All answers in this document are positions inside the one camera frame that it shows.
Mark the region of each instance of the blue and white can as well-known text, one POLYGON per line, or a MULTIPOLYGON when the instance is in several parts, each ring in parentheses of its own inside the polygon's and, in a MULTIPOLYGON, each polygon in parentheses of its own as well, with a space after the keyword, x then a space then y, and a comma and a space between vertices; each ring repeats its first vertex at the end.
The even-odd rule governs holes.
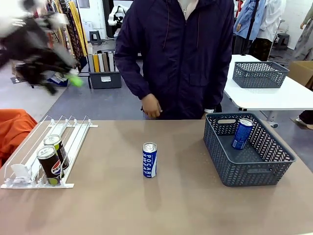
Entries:
POLYGON ((236 149, 242 150, 247 140, 249 139, 250 133, 253 128, 253 122, 247 118, 240 119, 239 125, 232 142, 232 146, 236 149))
POLYGON ((144 143, 142 148, 142 170, 147 178, 153 178, 157 174, 157 145, 144 143))

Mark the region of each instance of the can dispenser rack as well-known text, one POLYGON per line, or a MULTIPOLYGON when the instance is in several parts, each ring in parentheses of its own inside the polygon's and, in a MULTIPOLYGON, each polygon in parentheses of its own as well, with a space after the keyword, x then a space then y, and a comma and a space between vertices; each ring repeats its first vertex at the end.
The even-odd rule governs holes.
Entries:
POLYGON ((88 116, 85 116, 83 121, 77 121, 73 116, 66 118, 61 116, 56 122, 50 116, 46 116, 44 121, 40 122, 36 129, 30 134, 28 139, 21 145, 21 147, 14 152, 12 158, 8 161, 4 169, 4 182, 0 188, 73 188, 74 184, 67 183, 68 176, 74 166, 76 157, 83 144, 89 128, 98 127, 98 125, 93 125, 88 116), (43 133, 39 136, 38 140, 30 148, 29 152, 25 154, 24 158, 16 163, 16 156, 23 146, 29 141, 30 137, 38 131, 38 128, 48 121, 50 118, 50 124, 46 127, 43 133), (65 143, 65 151, 69 160, 69 167, 64 170, 64 177, 61 179, 60 185, 52 186, 47 183, 45 172, 42 170, 42 166, 37 159, 37 151, 43 147, 43 139, 49 135, 59 135, 65 143))

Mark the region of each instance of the can lid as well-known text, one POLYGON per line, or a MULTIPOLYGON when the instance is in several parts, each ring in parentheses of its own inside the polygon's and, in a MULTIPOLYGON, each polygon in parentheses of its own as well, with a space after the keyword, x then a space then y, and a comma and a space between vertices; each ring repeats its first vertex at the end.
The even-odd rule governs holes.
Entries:
POLYGON ((58 135, 50 135, 44 139, 44 144, 50 145, 50 144, 56 144, 61 140, 60 136, 58 135))
POLYGON ((37 151, 37 158, 47 159, 55 154, 55 148, 53 146, 44 146, 37 151))
POLYGON ((247 118, 240 119, 240 123, 245 126, 253 126, 253 122, 247 118))
POLYGON ((143 151, 147 153, 153 153, 157 150, 157 145, 155 143, 149 142, 143 144, 143 151))

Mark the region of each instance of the white watch strap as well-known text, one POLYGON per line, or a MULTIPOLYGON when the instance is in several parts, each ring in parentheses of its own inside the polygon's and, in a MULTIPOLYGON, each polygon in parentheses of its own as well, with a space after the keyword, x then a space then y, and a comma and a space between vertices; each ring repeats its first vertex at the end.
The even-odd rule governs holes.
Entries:
POLYGON ((214 113, 214 109, 205 109, 204 111, 208 114, 214 113))

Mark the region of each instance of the brown table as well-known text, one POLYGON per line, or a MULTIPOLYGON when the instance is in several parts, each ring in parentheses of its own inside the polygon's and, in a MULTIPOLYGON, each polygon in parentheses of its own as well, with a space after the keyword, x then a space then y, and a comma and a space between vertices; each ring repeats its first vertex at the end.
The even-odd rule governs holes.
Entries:
POLYGON ((74 188, 0 189, 1 235, 313 232, 312 173, 299 158, 277 186, 228 188, 203 143, 202 120, 94 124, 99 127, 89 130, 67 181, 74 188), (142 175, 147 141, 158 145, 153 179, 142 175))

